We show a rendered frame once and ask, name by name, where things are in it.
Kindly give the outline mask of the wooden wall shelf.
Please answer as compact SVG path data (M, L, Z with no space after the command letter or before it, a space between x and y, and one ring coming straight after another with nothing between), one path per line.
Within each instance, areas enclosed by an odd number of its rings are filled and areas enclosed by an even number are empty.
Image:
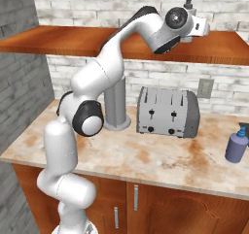
M0 41L0 51L95 57L114 31L105 27L40 25ZM249 45L235 32L212 31L166 54L152 53L134 33L121 44L121 50L127 59L249 66Z

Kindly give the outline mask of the blue soap dispenser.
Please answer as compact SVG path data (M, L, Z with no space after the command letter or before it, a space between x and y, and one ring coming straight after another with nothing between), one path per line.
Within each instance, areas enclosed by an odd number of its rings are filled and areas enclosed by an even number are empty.
M249 139L246 136L246 126L242 125L236 133L230 135L225 152L226 160L231 163L238 163L245 153L248 144Z

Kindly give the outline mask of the grey soap dispenser black pump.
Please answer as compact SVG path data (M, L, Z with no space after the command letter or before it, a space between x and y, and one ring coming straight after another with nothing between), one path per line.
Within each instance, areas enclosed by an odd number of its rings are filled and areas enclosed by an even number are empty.
M196 8L192 4L192 0L186 0L184 4L184 8L191 14L195 15L196 14ZM181 39L181 43L190 43L193 40L192 37L185 37Z

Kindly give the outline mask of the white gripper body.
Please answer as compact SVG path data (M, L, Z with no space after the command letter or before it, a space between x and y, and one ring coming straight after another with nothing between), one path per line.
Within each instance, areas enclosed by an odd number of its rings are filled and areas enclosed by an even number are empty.
M200 20L200 35L201 36L207 36L210 32L210 25L207 22L206 18L202 18Z

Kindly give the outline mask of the grey wall outlet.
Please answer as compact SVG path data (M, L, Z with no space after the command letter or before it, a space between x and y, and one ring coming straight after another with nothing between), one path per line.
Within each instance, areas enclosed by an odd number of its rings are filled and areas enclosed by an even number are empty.
M213 89L213 79L200 79L197 88L197 97L209 99Z

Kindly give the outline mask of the wooden cabinet door arched panel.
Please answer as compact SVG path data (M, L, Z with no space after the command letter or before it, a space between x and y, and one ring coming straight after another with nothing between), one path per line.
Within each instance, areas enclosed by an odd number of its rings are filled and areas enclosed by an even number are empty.
M126 184L127 234L249 234L249 201L147 184Z

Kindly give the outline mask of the grey toaster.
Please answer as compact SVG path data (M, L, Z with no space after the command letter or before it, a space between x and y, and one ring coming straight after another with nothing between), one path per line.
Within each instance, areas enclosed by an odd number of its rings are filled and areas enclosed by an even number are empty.
M198 101L192 91L141 88L136 115L138 133L195 138L199 122Z

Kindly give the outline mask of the grey cylindrical stand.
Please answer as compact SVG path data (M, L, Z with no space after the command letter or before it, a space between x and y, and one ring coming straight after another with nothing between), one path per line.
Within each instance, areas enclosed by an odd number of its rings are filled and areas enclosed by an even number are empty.
M130 126L130 117L126 114L125 77L104 92L104 127L111 131L122 131Z

